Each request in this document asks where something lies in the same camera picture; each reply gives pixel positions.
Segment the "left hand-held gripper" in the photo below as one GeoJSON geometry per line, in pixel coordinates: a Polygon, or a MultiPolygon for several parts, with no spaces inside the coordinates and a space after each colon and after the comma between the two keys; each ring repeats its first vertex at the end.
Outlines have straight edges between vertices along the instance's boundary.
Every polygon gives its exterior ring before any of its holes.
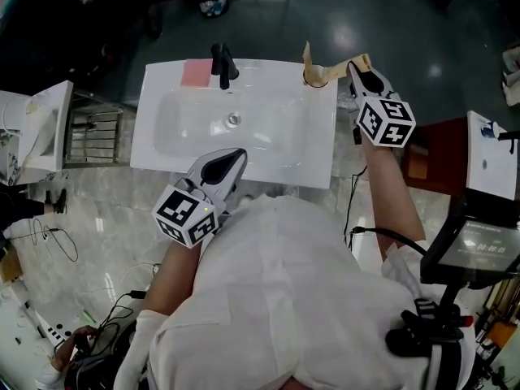
{"type": "Polygon", "coordinates": [[[152,216],[161,232],[192,248],[214,235],[228,218],[228,195],[248,163],[242,148],[219,149],[198,158],[189,174],[169,184],[152,216]]]}

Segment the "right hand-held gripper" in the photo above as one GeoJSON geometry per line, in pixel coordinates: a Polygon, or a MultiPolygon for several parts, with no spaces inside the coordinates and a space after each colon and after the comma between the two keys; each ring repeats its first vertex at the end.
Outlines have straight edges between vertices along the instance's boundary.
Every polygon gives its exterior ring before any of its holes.
{"type": "Polygon", "coordinates": [[[354,101],[362,102],[356,123],[365,137],[376,146],[404,148],[416,127],[409,103],[389,99],[392,86],[374,68],[360,72],[349,62],[347,81],[354,101]]]}

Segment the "person's left forearm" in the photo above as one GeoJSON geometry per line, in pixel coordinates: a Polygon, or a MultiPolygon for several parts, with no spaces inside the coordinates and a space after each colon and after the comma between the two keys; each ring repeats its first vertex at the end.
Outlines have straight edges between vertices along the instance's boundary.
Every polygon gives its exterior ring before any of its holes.
{"type": "Polygon", "coordinates": [[[172,315],[193,292],[202,244],[189,249],[172,242],[142,302],[142,310],[172,315]]]}

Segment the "person's right forearm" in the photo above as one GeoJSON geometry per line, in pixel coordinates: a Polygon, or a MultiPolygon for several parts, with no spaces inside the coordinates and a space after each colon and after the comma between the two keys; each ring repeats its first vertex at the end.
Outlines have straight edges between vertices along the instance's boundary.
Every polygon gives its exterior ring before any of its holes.
{"type": "Polygon", "coordinates": [[[426,234],[410,191],[391,149],[376,146],[362,137],[375,226],[424,241],[426,234]]]}

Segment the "white ceramic sink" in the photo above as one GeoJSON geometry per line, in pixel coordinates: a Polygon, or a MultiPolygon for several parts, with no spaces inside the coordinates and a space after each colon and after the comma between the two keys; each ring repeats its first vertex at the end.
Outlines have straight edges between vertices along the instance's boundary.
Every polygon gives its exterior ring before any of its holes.
{"type": "Polygon", "coordinates": [[[206,88],[181,87],[184,61],[152,63],[138,102],[130,164],[185,172],[204,154],[247,151],[246,180],[325,189],[330,184],[337,85],[305,84],[300,63],[237,59],[227,90],[212,76],[206,88]],[[225,119],[238,113],[241,124],[225,119]]]}

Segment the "pink sponge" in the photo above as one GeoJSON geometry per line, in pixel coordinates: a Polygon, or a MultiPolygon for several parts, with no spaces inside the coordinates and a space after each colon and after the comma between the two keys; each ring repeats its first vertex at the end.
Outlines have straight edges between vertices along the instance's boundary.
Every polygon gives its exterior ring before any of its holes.
{"type": "Polygon", "coordinates": [[[181,87],[206,88],[210,83],[212,60],[186,59],[180,80],[181,87]]]}

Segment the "black sink faucet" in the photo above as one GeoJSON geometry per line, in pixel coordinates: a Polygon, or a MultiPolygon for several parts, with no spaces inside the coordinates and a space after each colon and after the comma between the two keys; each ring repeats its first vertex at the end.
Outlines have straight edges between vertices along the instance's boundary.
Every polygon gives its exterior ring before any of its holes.
{"type": "Polygon", "coordinates": [[[240,75],[228,46],[223,43],[214,43],[211,46],[212,66],[211,75],[219,76],[219,85],[222,90],[230,87],[230,81],[240,75]]]}

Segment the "brown wooden cabinet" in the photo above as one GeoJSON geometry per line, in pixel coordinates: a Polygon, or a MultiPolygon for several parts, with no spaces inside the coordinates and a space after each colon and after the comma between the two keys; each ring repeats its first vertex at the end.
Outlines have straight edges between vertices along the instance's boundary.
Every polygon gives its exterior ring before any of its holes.
{"type": "Polygon", "coordinates": [[[468,119],[461,117],[414,129],[401,160],[411,188],[459,197],[466,188],[468,119]]]}

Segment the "person's white shirt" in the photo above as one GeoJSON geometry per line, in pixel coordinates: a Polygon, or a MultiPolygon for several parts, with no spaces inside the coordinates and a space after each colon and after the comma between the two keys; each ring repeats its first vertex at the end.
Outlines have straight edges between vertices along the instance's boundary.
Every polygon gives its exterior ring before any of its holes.
{"type": "Polygon", "coordinates": [[[193,294],[170,315],[142,311],[114,390],[426,390],[429,357],[398,357],[385,337],[414,301],[421,255],[392,246],[362,270],[338,219],[295,197],[262,196],[209,243],[193,294]]]}

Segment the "small white sink top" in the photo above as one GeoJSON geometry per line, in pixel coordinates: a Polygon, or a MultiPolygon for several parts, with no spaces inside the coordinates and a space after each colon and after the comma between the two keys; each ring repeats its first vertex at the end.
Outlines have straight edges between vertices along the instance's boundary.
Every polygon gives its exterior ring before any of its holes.
{"type": "Polygon", "coordinates": [[[470,110],[468,124],[468,164],[466,187],[514,200],[517,192],[518,154],[509,153],[510,141],[485,138],[481,127],[492,120],[470,110]]]}

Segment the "short black faucet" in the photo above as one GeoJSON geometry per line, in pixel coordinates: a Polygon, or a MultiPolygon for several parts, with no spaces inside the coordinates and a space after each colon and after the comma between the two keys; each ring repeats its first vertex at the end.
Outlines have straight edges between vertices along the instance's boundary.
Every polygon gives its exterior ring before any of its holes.
{"type": "Polygon", "coordinates": [[[520,140],[520,130],[512,132],[501,132],[497,138],[498,141],[510,141],[509,153],[514,154],[515,143],[520,140]]]}

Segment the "black mesh trash bin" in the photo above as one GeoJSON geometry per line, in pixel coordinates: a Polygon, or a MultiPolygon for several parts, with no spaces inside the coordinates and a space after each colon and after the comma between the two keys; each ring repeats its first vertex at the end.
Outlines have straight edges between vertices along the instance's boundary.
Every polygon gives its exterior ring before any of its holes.
{"type": "Polygon", "coordinates": [[[200,0],[199,11],[206,18],[217,18],[224,15],[229,8],[228,0],[200,0]]]}

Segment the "white sink with marble edge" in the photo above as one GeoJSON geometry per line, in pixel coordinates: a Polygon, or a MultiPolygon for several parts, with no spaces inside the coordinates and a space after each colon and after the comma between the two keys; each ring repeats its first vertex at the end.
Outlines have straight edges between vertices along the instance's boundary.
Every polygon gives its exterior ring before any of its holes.
{"type": "Polygon", "coordinates": [[[0,90],[0,182],[59,179],[74,85],[65,80],[33,96],[0,90]]]}

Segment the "white power strip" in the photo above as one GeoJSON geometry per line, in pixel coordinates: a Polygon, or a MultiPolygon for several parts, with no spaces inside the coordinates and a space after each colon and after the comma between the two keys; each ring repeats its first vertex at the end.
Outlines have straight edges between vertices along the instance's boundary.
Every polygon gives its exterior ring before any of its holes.
{"type": "Polygon", "coordinates": [[[57,327],[53,327],[49,324],[45,324],[44,332],[47,339],[53,346],[60,346],[68,337],[72,335],[72,331],[66,330],[65,327],[59,324],[57,327]]]}

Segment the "black mount clamp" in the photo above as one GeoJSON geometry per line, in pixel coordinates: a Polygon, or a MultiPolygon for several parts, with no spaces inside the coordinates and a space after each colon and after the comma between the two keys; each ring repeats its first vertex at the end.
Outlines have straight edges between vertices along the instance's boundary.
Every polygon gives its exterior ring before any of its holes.
{"type": "Polygon", "coordinates": [[[430,357],[433,347],[458,344],[462,328],[473,326],[471,315],[463,315],[455,303],[458,292],[466,284],[448,285],[440,304],[420,297],[414,300],[415,312],[401,312],[401,324],[385,336],[388,349],[402,358],[430,357]]]}

